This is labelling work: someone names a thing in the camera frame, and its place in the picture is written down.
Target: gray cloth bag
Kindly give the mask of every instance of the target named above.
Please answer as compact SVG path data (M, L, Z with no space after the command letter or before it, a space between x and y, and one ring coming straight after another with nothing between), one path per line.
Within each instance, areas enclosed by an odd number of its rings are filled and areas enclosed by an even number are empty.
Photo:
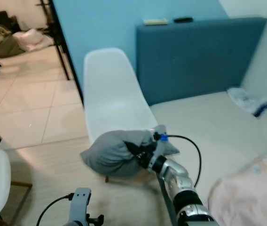
M111 131L98 137L92 146L82 152L82 161L93 171L113 178L129 178L136 175L142 167L128 151L124 142L137 146L152 143L152 134L148 130ZM164 143L164 155L179 153L170 143Z

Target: black cable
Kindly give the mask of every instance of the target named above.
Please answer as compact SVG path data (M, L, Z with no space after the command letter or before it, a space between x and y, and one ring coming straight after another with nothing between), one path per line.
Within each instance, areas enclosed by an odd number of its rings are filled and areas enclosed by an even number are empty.
M46 211L47 211L47 210L48 210L54 203L56 203L56 202L58 202L58 201L60 201L60 200L63 200L63 199L69 199L69 201L71 201L72 198L73 198L73 196L74 196L74 193L70 193L70 194L68 194L68 195L66 195L66 196L63 196L63 197L60 197L60 198L54 200L54 201L51 202L49 205L47 205L47 207L46 207L46 208L42 211L42 213L40 214L39 219L38 219L38 221L37 221L37 223L36 223L36 226L39 226L39 223L40 223L42 217L44 216L45 212L46 212Z
M198 148L198 146L194 143L193 140L187 138L187 137L183 137L183 136L179 136L179 135L168 135L168 137L177 137L177 138L182 138L185 139L187 141L189 141L190 143L192 143L194 145L194 147L196 148L197 152L198 152L198 157L199 157L199 167L198 167L198 174L197 174L197 179L194 183L194 187L197 186L199 179L200 179L200 174L201 174L201 167L202 167L202 157L201 157L201 153L200 150Z

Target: blue wall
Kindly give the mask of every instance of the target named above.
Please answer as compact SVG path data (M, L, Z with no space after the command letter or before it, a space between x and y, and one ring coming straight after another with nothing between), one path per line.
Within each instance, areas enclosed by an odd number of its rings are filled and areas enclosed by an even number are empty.
M83 59L87 52L117 47L133 67L135 27L143 19L192 16L225 18L218 0L53 0L83 90Z

